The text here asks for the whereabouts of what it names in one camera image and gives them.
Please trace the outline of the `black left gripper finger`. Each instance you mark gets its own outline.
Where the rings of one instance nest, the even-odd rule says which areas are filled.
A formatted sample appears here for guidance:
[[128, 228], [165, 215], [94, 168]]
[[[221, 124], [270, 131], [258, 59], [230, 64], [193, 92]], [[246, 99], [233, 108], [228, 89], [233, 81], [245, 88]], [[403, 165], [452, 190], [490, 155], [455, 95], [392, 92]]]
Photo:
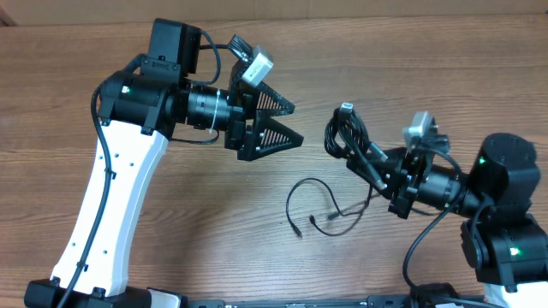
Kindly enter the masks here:
[[257, 110], [266, 113], [268, 116], [287, 116], [294, 113], [295, 106], [264, 81], [257, 85], [257, 89], [259, 90]]
[[250, 129], [245, 127], [237, 159], [253, 161], [302, 145], [304, 137], [263, 111], [257, 111]]

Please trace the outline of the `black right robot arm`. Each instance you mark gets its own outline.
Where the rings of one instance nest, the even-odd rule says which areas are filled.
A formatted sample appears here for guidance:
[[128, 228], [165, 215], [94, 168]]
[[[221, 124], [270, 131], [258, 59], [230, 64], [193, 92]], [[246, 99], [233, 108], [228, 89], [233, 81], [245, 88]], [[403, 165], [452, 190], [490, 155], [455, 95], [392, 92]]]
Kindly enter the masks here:
[[480, 146], [467, 174], [448, 154], [444, 135], [413, 137], [406, 147], [352, 150], [347, 166], [407, 218], [414, 203], [441, 216], [465, 217], [462, 250], [490, 305], [539, 307], [547, 301], [547, 234], [529, 213], [539, 184], [536, 150], [511, 133]]

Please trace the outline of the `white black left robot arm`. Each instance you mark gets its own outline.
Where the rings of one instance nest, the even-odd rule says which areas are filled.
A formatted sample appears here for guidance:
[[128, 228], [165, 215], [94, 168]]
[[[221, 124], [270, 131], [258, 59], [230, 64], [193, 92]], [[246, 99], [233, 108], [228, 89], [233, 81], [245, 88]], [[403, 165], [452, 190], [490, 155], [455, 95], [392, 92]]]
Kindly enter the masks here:
[[68, 244], [50, 277], [27, 285], [27, 307], [184, 307], [185, 296], [130, 287], [134, 231], [152, 176], [177, 124], [223, 139], [242, 161], [298, 147], [303, 138], [279, 122], [295, 107], [265, 83], [273, 59], [234, 36], [229, 86], [197, 81], [199, 53], [219, 52], [209, 34], [156, 19], [149, 47], [104, 80], [91, 100], [98, 144]]

